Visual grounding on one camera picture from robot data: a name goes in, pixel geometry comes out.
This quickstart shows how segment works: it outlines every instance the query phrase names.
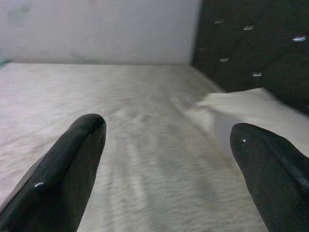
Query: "wall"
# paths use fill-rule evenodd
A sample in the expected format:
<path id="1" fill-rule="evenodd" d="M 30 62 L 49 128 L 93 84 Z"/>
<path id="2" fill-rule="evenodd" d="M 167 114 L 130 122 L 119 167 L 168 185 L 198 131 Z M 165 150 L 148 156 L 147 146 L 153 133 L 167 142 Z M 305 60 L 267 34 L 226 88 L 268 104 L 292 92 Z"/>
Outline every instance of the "wall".
<path id="1" fill-rule="evenodd" d="M 2 0 L 0 56 L 15 62 L 189 63 L 199 0 Z"/>

